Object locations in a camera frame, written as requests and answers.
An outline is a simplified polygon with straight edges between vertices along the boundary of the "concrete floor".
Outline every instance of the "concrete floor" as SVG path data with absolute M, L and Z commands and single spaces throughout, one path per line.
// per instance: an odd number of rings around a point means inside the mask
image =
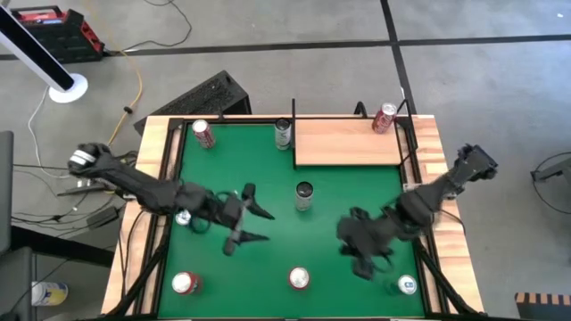
M 171 6 L 157 8 L 139 0 L 90 2 L 99 12 L 99 21 L 79 1 L 12 0 L 10 7 L 58 4 L 83 12 L 112 49 L 102 21 L 121 47 L 148 38 L 175 42 L 185 34 L 184 21 Z M 389 3 L 399 39 L 571 33 L 571 4 L 565 1 Z M 376 0 L 177 0 L 177 4 L 193 24 L 191 37 L 179 45 L 185 47 L 388 38 Z M 486 311 L 517 317 L 515 292 L 569 294 L 571 217 L 543 205 L 529 177 L 542 159 L 571 151 L 567 139 L 571 135 L 567 126 L 571 120 L 567 108 L 571 101 L 569 42 L 403 47 L 402 55 L 418 113 L 436 115 L 449 161 L 455 159 L 457 148 L 471 143 L 482 145 L 500 163 L 497 178 L 469 185 L 459 198 Z M 113 147 L 117 153 L 138 148 L 140 137 L 130 124 L 220 70 L 227 70 L 250 94 L 254 113 L 287 112 L 292 97 L 298 101 L 299 112 L 307 113 L 350 112 L 359 100 L 373 110 L 381 102 L 401 100 L 389 47 L 134 59 L 145 92 Z M 42 161 L 48 166 L 63 166 L 79 143 L 106 142 L 122 106 L 137 93 L 137 78 L 124 58 L 65 67 L 85 75 L 90 89 L 75 103 L 58 105 L 46 100 L 37 116 Z M 15 133 L 15 162 L 33 164 L 33 142 L 26 124 L 45 84 L 21 62 L 0 62 L 0 70 L 0 128 Z M 57 190 L 75 185 L 73 179 L 46 179 Z M 571 210 L 565 182 L 554 179 L 540 188 L 550 202 Z M 81 211 L 97 207 L 105 197 L 90 196 Z M 76 201 L 54 200 L 35 178 L 14 175 L 14 211 L 51 215 Z M 42 231 L 55 235 L 49 229 Z M 77 237 L 104 247 L 117 238 L 117 225 Z M 49 271 L 52 265 L 47 261 L 43 269 Z M 79 291 L 79 298 L 58 309 L 43 309 L 40 316 L 66 311 L 66 317 L 94 317 L 107 273 L 103 268 L 74 263 L 63 267 L 56 276 L 88 290 Z

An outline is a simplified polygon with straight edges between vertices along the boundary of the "white can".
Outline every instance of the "white can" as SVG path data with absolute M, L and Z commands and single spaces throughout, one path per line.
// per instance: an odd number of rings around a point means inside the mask
M 295 208 L 300 211 L 311 207 L 313 186 L 309 182 L 301 182 L 295 187 Z
M 192 216 L 190 215 L 188 210 L 183 210 L 183 211 L 177 213 L 177 215 L 175 215 L 175 220 L 181 226 L 188 226 L 188 224 L 190 223 L 191 217 Z
M 276 120 L 276 147 L 279 150 L 286 150 L 289 148 L 289 143 L 292 140 L 292 123 L 288 119 Z
M 68 286 L 60 282 L 32 282 L 32 306 L 60 305 L 68 292 Z

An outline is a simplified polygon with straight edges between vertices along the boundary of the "wooden board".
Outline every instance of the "wooden board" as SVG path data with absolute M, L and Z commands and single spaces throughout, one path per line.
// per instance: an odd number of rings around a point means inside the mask
M 391 125 L 384 134 L 371 119 L 297 119 L 297 165 L 398 165 L 399 145 Z
M 234 119 L 247 119 L 250 117 L 255 118 L 291 118 L 291 115 L 233 115 L 227 118 Z M 359 119 L 360 116 L 354 115 L 299 115 L 298 118 L 311 118 L 311 117 L 339 117 L 349 118 L 355 117 Z M 188 119 L 216 119 L 216 116 L 186 116 Z M 165 140 L 168 131 L 170 116 L 151 116 L 147 119 L 145 126 L 145 133 L 141 142 L 139 150 L 139 158 L 137 160 L 137 168 L 145 173 L 158 177 L 161 171 L 162 154 L 164 151 Z M 423 182 L 427 183 L 447 170 L 446 160 L 443 154 L 442 143 L 436 127 L 434 116 L 418 115 L 413 116 L 413 121 L 416 129 L 418 140 L 418 161 L 423 178 Z M 169 167 L 172 168 L 176 154 L 170 155 Z M 446 202 L 444 209 L 459 216 L 458 207 L 456 202 Z M 130 202 L 126 208 L 123 222 L 121 225 L 121 241 L 123 250 L 127 243 L 128 232 L 133 226 L 135 217 L 137 216 L 140 208 L 136 202 Z M 127 287 L 135 281 L 141 270 L 141 263 L 143 260 L 143 251 L 145 248 L 145 241 L 148 232 L 148 225 L 150 221 L 149 215 L 143 215 L 137 222 L 135 231 L 133 232 L 131 240 L 130 254 L 128 258 L 127 270 Z M 462 234 L 461 226 L 451 220 L 450 218 L 443 217 L 440 223 L 435 227 L 434 238 L 440 256 L 441 268 L 444 274 L 451 281 L 452 286 L 464 298 L 466 303 L 476 310 L 483 310 L 482 302 L 480 299 L 478 287 L 472 262 L 470 260 L 466 238 Z M 436 292 L 434 283 L 431 281 L 430 275 L 426 276 L 428 280 L 428 288 L 431 302 L 433 302 L 433 310 L 438 311 Z M 153 276 L 149 278 L 148 285 L 154 282 Z M 115 251 L 115 259 L 111 273 L 109 275 L 109 282 L 105 298 L 103 300 L 102 313 L 106 313 L 113 309 L 120 299 L 121 292 L 121 269 L 120 269 L 120 252 Z M 151 308 L 151 298 L 153 296 L 153 287 L 147 286 L 145 291 L 145 300 L 143 304 L 143 313 L 149 312 Z

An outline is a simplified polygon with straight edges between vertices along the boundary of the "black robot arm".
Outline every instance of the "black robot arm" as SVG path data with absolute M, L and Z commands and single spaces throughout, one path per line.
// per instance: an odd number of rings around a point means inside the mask
M 454 198 L 464 191 L 466 182 L 491 179 L 498 164 L 480 146 L 466 145 L 459 150 L 454 167 L 430 184 L 402 193 L 394 206 L 384 206 L 381 215 L 371 218 L 363 209 L 352 208 L 349 217 L 337 225 L 337 238 L 343 241 L 341 254 L 353 256 L 352 270 L 356 276 L 372 279 L 375 269 L 372 257 L 381 256 L 390 262 L 393 238 L 410 241 L 434 223 L 445 198 Z
M 76 177 L 102 178 L 136 196 L 146 210 L 159 215 L 174 215 L 187 210 L 196 218 L 232 230 L 224 245 L 224 253 L 231 255 L 234 245 L 250 241 L 268 240 L 267 236 L 242 230 L 245 210 L 274 219 L 255 201 L 255 185 L 248 183 L 241 199 L 235 193 L 225 193 L 223 201 L 213 191 L 195 183 L 158 180 L 142 171 L 127 166 L 112 156 L 104 144 L 81 144 L 68 161 L 70 173 Z

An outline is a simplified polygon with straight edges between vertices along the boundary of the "table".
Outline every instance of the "table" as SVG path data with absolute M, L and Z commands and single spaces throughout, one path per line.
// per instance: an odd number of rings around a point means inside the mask
M 405 120 L 414 124 L 418 141 L 415 160 L 406 158 L 403 166 L 399 166 L 401 158 L 406 157 L 414 140 L 410 138 L 415 134 L 411 134 L 411 127 L 399 125 L 379 136 L 370 134 L 371 120 L 360 116 L 297 115 L 295 150 L 279 151 L 271 123 L 292 115 L 236 115 L 224 120 L 216 116 L 179 117 L 147 120 L 137 168 L 155 177 L 192 179 L 214 191 L 240 189 L 252 181 L 258 186 L 259 204 L 277 220 L 248 216 L 244 229 L 268 235 L 271 240 L 244 244 L 230 258 L 221 250 L 227 230 L 214 226 L 206 235 L 192 235 L 173 225 L 168 258 L 149 277 L 144 294 L 134 304 L 135 313 L 158 313 L 161 318 L 418 317 L 427 309 L 446 309 L 410 243 L 393 243 L 394 271 L 366 282 L 352 275 L 349 258 L 337 254 L 340 243 L 335 238 L 335 223 L 348 215 L 351 206 L 377 215 L 378 206 L 401 191 L 401 183 L 412 182 L 415 166 L 423 182 L 447 170 L 433 116 L 399 117 L 403 124 Z M 214 149 L 198 147 L 192 132 L 187 131 L 192 119 L 210 119 L 213 123 L 218 139 Z M 335 144 L 324 143 L 327 136 L 333 137 Z M 298 213 L 293 208 L 292 186 L 304 179 L 316 183 L 316 196 L 310 212 Z M 443 207 L 459 215 L 455 202 L 446 202 Z M 126 209 L 123 246 L 139 212 L 134 202 Z M 127 285 L 137 278 L 164 224 L 164 218 L 150 215 L 137 221 L 130 244 Z M 469 305 L 482 310 L 461 226 L 443 217 L 434 230 L 434 245 L 441 269 L 452 285 Z M 115 254 L 103 313 L 120 299 L 119 253 Z M 295 265 L 303 265 L 311 273 L 311 285 L 305 292 L 288 288 L 287 272 Z M 189 268 L 204 278 L 204 288 L 195 296 L 181 297 L 170 289 L 170 280 L 181 269 Z M 385 287 L 401 274 L 414 276 L 426 290 L 412 296 L 387 294 Z M 191 300 L 196 303 L 193 309 Z M 220 304 L 229 300 L 237 304 Z

